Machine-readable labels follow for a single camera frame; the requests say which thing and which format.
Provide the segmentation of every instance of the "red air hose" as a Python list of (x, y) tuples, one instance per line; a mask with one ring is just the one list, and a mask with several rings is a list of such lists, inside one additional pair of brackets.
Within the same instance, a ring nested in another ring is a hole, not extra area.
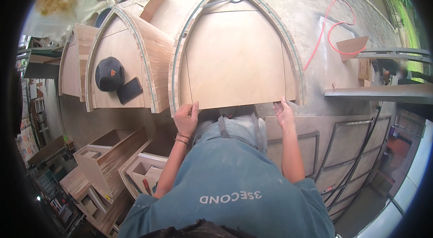
[[(311, 62), (311, 59), (313, 58), (314, 54), (316, 54), (317, 47), (319, 46), (320, 39), (322, 38), (322, 35), (323, 35), (323, 30), (325, 29), (325, 24), (326, 24), (326, 19), (327, 19), (327, 17), (328, 17), (329, 9), (331, 8), (332, 4), (333, 4), (334, 2), (336, 2), (336, 1), (337, 1), (337, 0), (333, 0), (333, 1), (329, 4), (329, 6), (328, 6), (328, 8), (327, 8), (327, 10), (326, 10), (325, 19), (324, 19), (324, 21), (323, 21), (322, 31), (320, 32), (319, 40), (317, 40), (316, 47), (314, 48), (313, 53), (311, 54), (310, 59), (308, 59), (308, 61), (306, 62), (306, 65), (304, 66), (304, 70), (306, 69), (306, 67), (308, 66), (308, 64)], [(354, 25), (354, 23), (355, 23), (355, 21), (356, 21), (356, 20), (355, 20), (355, 13), (353, 12), (353, 9), (352, 9), (352, 7), (350, 6), (350, 4), (347, 3), (347, 1), (345, 1), (345, 0), (342, 0), (342, 1), (344, 1), (344, 2), (347, 4), (347, 6), (349, 6), (350, 10), (352, 11), (352, 15), (353, 15), (353, 23), (347, 23), (346, 21), (340, 21), (340, 22), (338, 22), (338, 23), (335, 23), (335, 24), (334, 24), (334, 25), (329, 29), (329, 32), (328, 32), (328, 43), (329, 43), (329, 44), (331, 45), (331, 47), (332, 47), (335, 51), (337, 51), (338, 53), (341, 53), (341, 54), (347, 54), (347, 55), (353, 55), (353, 54), (356, 54), (356, 55), (357, 55), (357, 54), (359, 54), (361, 51), (363, 51), (363, 50), (365, 49), (365, 46), (364, 46), (361, 50), (359, 50), (359, 51), (352, 52), (352, 53), (346, 53), (346, 52), (339, 51), (337, 48), (335, 48), (335, 47), (331, 44), (331, 40), (329, 39), (329, 36), (331, 35), (331, 31), (332, 31), (332, 29), (333, 29), (336, 25), (339, 25), (339, 24), (342, 24), (342, 23), (345, 23), (345, 24), (347, 24), (347, 25)]]

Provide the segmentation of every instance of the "black cap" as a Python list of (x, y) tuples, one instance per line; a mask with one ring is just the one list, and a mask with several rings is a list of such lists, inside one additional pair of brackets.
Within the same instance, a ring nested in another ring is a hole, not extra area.
[(95, 72), (96, 86), (101, 91), (116, 91), (125, 83), (123, 66), (115, 57), (99, 62)]

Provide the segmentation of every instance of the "teal t-shirt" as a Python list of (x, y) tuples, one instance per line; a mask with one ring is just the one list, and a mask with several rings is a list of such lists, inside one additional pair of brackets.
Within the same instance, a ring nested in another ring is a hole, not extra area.
[(183, 161), (173, 189), (157, 199), (138, 196), (120, 227), (137, 238), (206, 219), (258, 238), (335, 237), (313, 180), (291, 184), (272, 161), (228, 138), (198, 143)]

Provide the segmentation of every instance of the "smartphone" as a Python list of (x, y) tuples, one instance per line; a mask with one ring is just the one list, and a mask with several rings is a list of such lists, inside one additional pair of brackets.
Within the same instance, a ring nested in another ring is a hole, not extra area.
[(135, 77), (117, 90), (117, 96), (120, 103), (124, 105), (142, 92), (143, 89), (140, 86), (140, 82), (138, 81), (138, 78)]

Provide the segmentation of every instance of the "green inlay strip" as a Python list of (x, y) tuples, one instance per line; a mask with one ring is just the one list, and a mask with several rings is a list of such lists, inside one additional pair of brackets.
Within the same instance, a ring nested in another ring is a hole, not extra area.
[(153, 112), (156, 112), (155, 99), (154, 99), (154, 97), (153, 97), (153, 92), (152, 92), (152, 83), (150, 82), (149, 69), (147, 68), (147, 62), (146, 62), (146, 59), (145, 59), (145, 57), (144, 57), (143, 46), (141, 45), (140, 39), (138, 38), (137, 31), (134, 29), (134, 26), (132, 25), (131, 21), (127, 18), (127, 16), (126, 16), (122, 11), (120, 11), (120, 10), (117, 9), (117, 8), (115, 8), (115, 10), (116, 10), (116, 12), (121, 13), (123, 17), (125, 17), (125, 19), (129, 22), (129, 25), (131, 26), (131, 28), (133, 29), (133, 31), (134, 31), (134, 33), (135, 33), (135, 36), (136, 36), (137, 41), (138, 41), (138, 45), (140, 46), (141, 54), (143, 55), (144, 65), (145, 65), (145, 67), (146, 67), (147, 79), (148, 79), (148, 83), (149, 83), (149, 86), (150, 86), (150, 94), (152, 95)]
[[(185, 24), (185, 27), (184, 27), (184, 29), (182, 30), (182, 34), (181, 34), (181, 36), (179, 37), (179, 41), (177, 42), (177, 47), (176, 47), (176, 52), (175, 52), (175, 60), (174, 60), (174, 62), (173, 62), (173, 74), (172, 74), (172, 76), (171, 76), (171, 89), (172, 89), (172, 93), (173, 93), (173, 110), (175, 111), (175, 113), (176, 113), (176, 101), (175, 101), (175, 69), (176, 69), (176, 60), (177, 60), (177, 54), (178, 54), (178, 52), (179, 52), (179, 47), (180, 47), (180, 45), (181, 45), (181, 41), (182, 41), (182, 38), (184, 37), (184, 34), (185, 34), (185, 30), (187, 29), (187, 27), (188, 27), (188, 24), (189, 24), (189, 22), (191, 21), (191, 19), (192, 19), (192, 17), (193, 17), (193, 15), (197, 12), (197, 10), (200, 8), (200, 6), (203, 4), (203, 2), (204, 2), (205, 0), (202, 0), (198, 5), (197, 5), (197, 7), (195, 8), (195, 10), (193, 11), (193, 13), (190, 15), (190, 17), (188, 18), (188, 21), (187, 21), (187, 23)], [(287, 39), (289, 40), (289, 42), (290, 42), (290, 46), (292, 47), (292, 50), (293, 50), (293, 53), (295, 54), (295, 59), (296, 59), (296, 61), (297, 61), (297, 65), (298, 65), (298, 69), (299, 69), (299, 78), (300, 78), (300, 86), (301, 86), (301, 96), (302, 96), (302, 101), (304, 101), (304, 85), (303, 85), (303, 81), (302, 81), (302, 71), (301, 71), (301, 68), (300, 68), (300, 63), (299, 63), (299, 60), (298, 60), (298, 58), (297, 58), (297, 54), (296, 54), (296, 51), (295, 51), (295, 47), (293, 46), (293, 43), (292, 43), (292, 41), (290, 40), (290, 37), (289, 37), (289, 34), (287, 33), (287, 31), (285, 30), (285, 28), (284, 28), (284, 26), (283, 26), (283, 24), (280, 22), (280, 20), (277, 18), (277, 16), (266, 6), (266, 4), (264, 4), (261, 0), (258, 0), (267, 10), (268, 10), (268, 12), (269, 13), (271, 13), (273, 16), (274, 16), (274, 18), (278, 21), (278, 23), (279, 23), (279, 25), (281, 26), (281, 29), (284, 31), (284, 33), (286, 34), (286, 36), (287, 36)]]

